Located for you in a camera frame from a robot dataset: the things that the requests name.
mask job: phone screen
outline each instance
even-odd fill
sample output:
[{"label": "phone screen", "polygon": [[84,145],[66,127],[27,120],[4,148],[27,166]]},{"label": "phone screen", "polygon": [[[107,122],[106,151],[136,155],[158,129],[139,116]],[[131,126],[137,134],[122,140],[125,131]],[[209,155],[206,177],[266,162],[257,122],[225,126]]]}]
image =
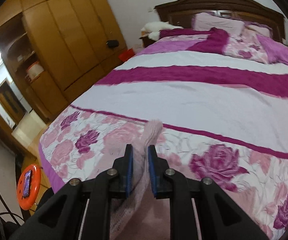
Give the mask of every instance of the phone screen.
[{"label": "phone screen", "polygon": [[25,173],[23,198],[29,197],[30,186],[31,186],[31,170]]}]

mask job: bedspread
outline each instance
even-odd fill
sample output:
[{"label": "bedspread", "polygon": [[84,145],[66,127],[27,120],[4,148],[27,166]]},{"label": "bedspread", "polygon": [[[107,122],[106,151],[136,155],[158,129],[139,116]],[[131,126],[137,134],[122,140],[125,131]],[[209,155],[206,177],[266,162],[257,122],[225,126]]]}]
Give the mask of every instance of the bedspread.
[{"label": "bedspread", "polygon": [[288,228],[288,66],[196,51],[136,56],[76,99],[40,140],[57,191],[112,166],[163,123],[156,150],[185,176],[214,179],[270,239]]}]

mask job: headboard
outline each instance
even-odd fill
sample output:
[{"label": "headboard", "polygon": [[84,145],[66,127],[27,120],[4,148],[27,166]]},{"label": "headboard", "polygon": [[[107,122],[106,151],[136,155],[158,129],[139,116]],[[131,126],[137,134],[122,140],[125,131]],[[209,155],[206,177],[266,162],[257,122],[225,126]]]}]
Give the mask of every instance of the headboard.
[{"label": "headboard", "polygon": [[283,14],[253,0],[177,0],[155,6],[161,21],[191,28],[194,14],[208,12],[225,18],[268,25],[273,30],[273,39],[282,42],[285,38]]}]

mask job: metal screw head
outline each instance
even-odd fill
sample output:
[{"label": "metal screw head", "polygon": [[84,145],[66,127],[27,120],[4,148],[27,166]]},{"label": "metal screw head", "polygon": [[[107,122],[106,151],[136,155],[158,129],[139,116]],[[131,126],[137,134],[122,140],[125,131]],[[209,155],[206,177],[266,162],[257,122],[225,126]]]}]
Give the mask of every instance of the metal screw head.
[{"label": "metal screw head", "polygon": [[115,170],[115,169],[109,169],[109,170],[107,171],[107,174],[110,175],[110,176],[114,176],[114,175],[117,174],[117,170]]},{"label": "metal screw head", "polygon": [[205,177],[203,179],[203,183],[206,185],[210,185],[210,184],[212,184],[212,182],[213,182],[213,180],[210,177]]},{"label": "metal screw head", "polygon": [[173,169],[167,169],[167,170],[165,171],[165,173],[166,173],[166,175],[172,176],[172,175],[175,174],[175,170],[173,170]]},{"label": "metal screw head", "polygon": [[71,179],[70,181],[69,181],[69,184],[71,185],[71,186],[76,186],[76,185],[78,185],[79,183],[80,183],[80,179],[77,179],[77,178],[74,178],[74,179]]}]

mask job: wooden floor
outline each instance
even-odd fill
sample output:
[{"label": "wooden floor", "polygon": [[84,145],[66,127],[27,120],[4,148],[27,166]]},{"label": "wooden floor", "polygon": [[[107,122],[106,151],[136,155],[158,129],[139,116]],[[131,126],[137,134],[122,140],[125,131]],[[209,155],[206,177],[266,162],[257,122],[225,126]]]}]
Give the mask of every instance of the wooden floor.
[{"label": "wooden floor", "polygon": [[[22,172],[23,170],[30,164],[38,164],[39,166],[41,166],[41,162],[40,162],[40,157],[39,157],[39,152],[38,152],[38,146],[39,146],[39,140],[40,137],[42,136],[42,134],[44,133],[44,131],[47,129],[47,126],[44,127],[39,134],[34,138],[34,140],[32,141],[32,143],[28,146],[28,150],[37,158],[36,160],[30,157],[24,157],[24,161],[23,161],[23,166],[22,166]],[[45,175],[44,171],[42,170],[42,178],[41,178],[41,185],[40,185],[40,189],[39,189],[39,193],[37,196],[37,199],[35,201],[35,203],[39,203],[42,195],[44,194],[44,192],[50,188],[51,185],[49,183],[49,180],[47,178],[47,176]],[[36,205],[32,206],[31,209],[29,210],[30,214],[33,215],[36,209]]]}]

